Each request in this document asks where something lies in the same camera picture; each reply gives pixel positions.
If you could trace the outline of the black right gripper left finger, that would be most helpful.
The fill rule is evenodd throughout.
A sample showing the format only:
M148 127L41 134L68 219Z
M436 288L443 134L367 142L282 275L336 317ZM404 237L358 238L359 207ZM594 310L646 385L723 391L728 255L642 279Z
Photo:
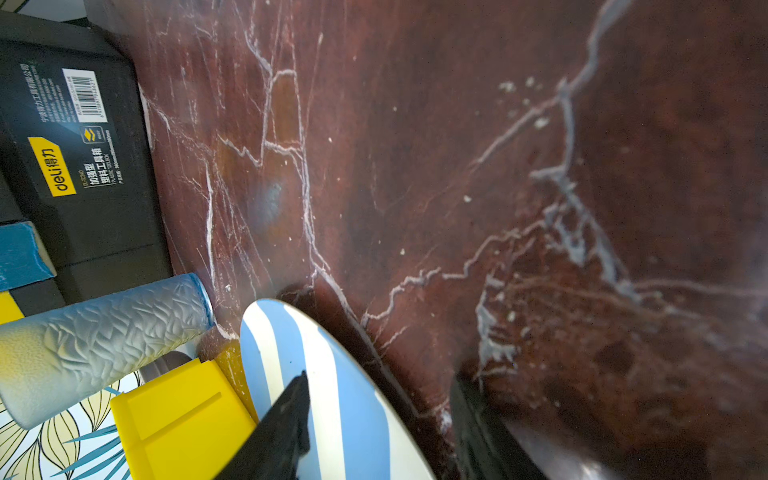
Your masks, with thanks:
M299 460L310 450L310 404L308 378L302 371L215 479L297 479Z

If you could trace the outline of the yellow plastic bin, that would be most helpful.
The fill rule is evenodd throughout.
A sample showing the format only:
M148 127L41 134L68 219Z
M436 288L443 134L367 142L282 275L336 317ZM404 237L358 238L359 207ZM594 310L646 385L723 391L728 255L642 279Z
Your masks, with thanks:
M237 341L110 405L133 479L213 479L259 423Z

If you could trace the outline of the blue striped plate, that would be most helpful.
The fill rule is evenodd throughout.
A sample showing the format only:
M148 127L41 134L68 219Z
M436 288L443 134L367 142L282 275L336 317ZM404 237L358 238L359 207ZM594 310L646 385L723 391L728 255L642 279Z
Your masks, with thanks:
M265 417L290 381L308 377L309 452L301 479L431 479L418 445L349 352L312 318L275 299L243 315L240 347L247 386Z

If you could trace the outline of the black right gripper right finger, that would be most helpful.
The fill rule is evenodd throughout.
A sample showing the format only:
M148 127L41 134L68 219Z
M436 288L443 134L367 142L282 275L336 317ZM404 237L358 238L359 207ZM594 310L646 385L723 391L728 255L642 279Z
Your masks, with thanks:
M546 479L476 385L455 376L449 398L461 479Z

